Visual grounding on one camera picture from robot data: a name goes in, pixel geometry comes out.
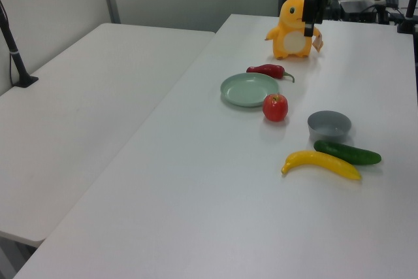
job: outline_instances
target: orange plush toy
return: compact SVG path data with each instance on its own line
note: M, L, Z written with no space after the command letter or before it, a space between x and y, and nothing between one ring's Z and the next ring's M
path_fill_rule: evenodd
M302 21L305 0L287 0L281 6L279 24L268 32L266 41L273 40L273 54L276 59L288 55L306 57L311 51L311 45L319 52L323 46L322 34L314 27L311 37L304 36L305 22Z

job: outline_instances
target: cucumber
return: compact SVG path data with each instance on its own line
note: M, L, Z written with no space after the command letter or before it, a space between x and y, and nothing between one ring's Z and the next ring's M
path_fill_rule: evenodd
M340 158L352 165L374 165L381 161L378 153L326 140L317 140L313 147L318 152Z

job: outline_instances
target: bowl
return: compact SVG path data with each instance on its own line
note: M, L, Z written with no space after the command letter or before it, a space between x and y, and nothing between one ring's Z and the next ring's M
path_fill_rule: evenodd
M318 111L308 118L310 138L313 141L343 142L351 129L351 121L337 111Z

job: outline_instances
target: red apple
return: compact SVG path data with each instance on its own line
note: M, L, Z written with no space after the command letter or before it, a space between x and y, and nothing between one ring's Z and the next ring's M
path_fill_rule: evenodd
M263 112L270 121L282 121L288 111L287 99L280 94L267 95L263 103Z

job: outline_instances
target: banana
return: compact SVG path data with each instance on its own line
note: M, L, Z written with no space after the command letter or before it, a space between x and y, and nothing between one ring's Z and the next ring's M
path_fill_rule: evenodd
M350 180L361 180L361 174L348 162L313 150L301 150L290 154L281 168L281 173L285 176L290 169L306 164L324 167Z

